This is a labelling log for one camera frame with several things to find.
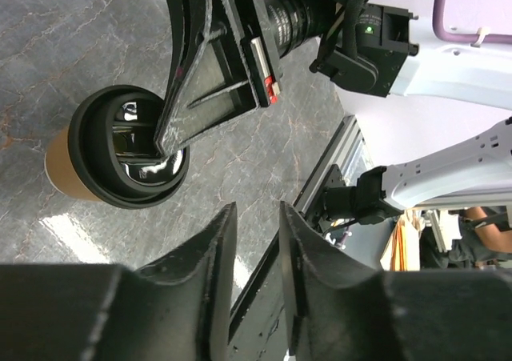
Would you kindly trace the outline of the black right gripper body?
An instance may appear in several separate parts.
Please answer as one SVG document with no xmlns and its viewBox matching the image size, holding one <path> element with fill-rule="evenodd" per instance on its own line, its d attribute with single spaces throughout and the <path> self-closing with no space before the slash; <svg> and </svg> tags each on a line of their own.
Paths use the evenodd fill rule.
<svg viewBox="0 0 512 361">
<path fill-rule="evenodd" d="M 281 92 L 281 59 L 326 32 L 328 0 L 230 0 L 230 9 L 242 28 L 257 106 L 273 105 Z"/>
</svg>

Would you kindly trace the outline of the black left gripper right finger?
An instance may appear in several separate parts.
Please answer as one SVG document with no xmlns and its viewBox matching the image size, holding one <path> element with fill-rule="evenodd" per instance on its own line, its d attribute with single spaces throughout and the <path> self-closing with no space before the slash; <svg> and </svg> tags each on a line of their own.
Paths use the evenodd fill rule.
<svg viewBox="0 0 512 361">
<path fill-rule="evenodd" d="M 279 212 L 288 348 L 298 360 L 508 360 L 507 269 L 376 271 Z"/>
</svg>

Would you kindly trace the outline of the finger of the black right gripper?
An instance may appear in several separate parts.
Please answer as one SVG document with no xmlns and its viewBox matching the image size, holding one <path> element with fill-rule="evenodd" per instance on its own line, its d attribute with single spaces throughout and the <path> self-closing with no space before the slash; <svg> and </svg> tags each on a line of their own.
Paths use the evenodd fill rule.
<svg viewBox="0 0 512 361">
<path fill-rule="evenodd" d="M 164 155 L 260 107 L 234 0 L 166 0 L 172 56 L 154 141 Z"/>
</svg>

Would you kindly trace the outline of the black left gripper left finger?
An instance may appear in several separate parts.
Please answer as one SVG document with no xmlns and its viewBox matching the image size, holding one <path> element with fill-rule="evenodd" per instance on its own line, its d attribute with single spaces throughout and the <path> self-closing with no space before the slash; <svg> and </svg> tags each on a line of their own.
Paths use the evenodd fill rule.
<svg viewBox="0 0 512 361">
<path fill-rule="evenodd" d="M 224 360 L 237 206 L 132 271 L 119 264 L 1 268 L 4 360 Z"/>
</svg>

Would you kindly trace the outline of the black plastic cup lid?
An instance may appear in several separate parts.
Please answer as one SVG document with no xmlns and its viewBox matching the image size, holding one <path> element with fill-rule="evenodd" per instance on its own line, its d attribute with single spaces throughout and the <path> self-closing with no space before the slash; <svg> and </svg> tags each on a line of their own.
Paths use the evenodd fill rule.
<svg viewBox="0 0 512 361">
<path fill-rule="evenodd" d="M 132 85 L 90 94 L 70 121 L 70 160 L 85 187 L 111 206 L 137 210 L 170 199 L 183 185 L 190 150 L 160 153 L 154 135 L 164 102 Z"/>
</svg>

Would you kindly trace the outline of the brown paper coffee cup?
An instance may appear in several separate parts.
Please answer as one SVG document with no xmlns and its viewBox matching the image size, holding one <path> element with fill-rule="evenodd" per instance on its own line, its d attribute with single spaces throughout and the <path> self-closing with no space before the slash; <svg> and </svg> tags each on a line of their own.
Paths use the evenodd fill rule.
<svg viewBox="0 0 512 361">
<path fill-rule="evenodd" d="M 50 142 L 45 154 L 45 171 L 51 185 L 63 195 L 73 199 L 99 202 L 78 177 L 68 147 L 69 127 L 62 129 Z"/>
</svg>

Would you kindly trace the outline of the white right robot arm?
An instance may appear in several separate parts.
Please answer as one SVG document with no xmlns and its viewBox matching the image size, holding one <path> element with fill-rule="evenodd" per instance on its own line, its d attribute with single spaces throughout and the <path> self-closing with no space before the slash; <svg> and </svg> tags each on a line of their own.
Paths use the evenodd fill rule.
<svg viewBox="0 0 512 361">
<path fill-rule="evenodd" d="M 310 64 L 336 86 L 385 98 L 433 96 L 511 107 L 511 40 L 446 34 L 432 19 L 370 0 L 166 0 L 173 56 L 154 135 L 169 155 L 206 132 L 278 100 L 281 58 L 320 37 Z M 511 121 L 414 161 L 379 166 L 355 185 L 325 180 L 313 207 L 325 219 L 375 224 L 408 209 L 511 202 Z"/>
</svg>

